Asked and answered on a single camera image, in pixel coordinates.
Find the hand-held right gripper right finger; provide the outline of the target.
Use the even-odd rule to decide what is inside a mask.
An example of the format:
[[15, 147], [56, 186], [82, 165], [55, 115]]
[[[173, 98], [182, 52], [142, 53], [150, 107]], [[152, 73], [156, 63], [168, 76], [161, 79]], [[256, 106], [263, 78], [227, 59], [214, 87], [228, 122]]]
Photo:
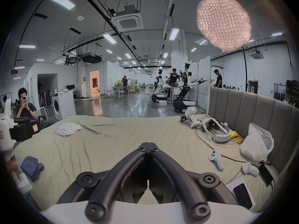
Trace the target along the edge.
[[208, 202], [238, 205], [218, 175], [186, 171], [173, 158], [149, 142], [149, 189], [159, 204], [180, 202], [188, 222], [211, 219]]

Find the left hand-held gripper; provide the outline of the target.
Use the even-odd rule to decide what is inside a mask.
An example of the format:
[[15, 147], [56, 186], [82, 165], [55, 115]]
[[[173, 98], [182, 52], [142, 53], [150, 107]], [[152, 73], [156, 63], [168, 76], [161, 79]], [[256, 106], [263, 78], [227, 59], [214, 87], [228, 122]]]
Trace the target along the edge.
[[[38, 120], [31, 120], [30, 118], [12, 118], [11, 99], [5, 102], [4, 113], [1, 114], [0, 121], [0, 147], [5, 163], [9, 160], [16, 160], [14, 155], [14, 148], [20, 143], [34, 134], [40, 132], [40, 123]], [[21, 194], [29, 194], [32, 189], [32, 182], [39, 179], [40, 162], [37, 158], [26, 156], [21, 163], [19, 181], [14, 180], [18, 191]]]

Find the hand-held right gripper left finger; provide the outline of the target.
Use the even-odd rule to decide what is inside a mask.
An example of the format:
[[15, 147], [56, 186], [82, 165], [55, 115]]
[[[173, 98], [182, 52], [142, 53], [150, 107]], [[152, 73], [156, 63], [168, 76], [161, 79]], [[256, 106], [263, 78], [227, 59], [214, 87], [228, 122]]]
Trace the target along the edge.
[[106, 221], [112, 212], [114, 202], [120, 197], [121, 201], [134, 203], [134, 194], [122, 194], [130, 175], [146, 163], [149, 142], [140, 146], [120, 160], [111, 170], [94, 173], [85, 171], [77, 175], [76, 180], [65, 190], [57, 204], [77, 203], [88, 201], [84, 215], [89, 221]]

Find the person's left hand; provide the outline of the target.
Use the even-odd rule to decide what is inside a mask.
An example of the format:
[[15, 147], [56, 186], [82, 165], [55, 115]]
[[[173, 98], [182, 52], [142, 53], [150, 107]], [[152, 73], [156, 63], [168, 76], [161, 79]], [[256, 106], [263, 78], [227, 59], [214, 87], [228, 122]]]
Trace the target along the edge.
[[20, 172], [15, 160], [9, 160], [8, 162], [6, 162], [6, 169], [14, 180], [19, 181]]

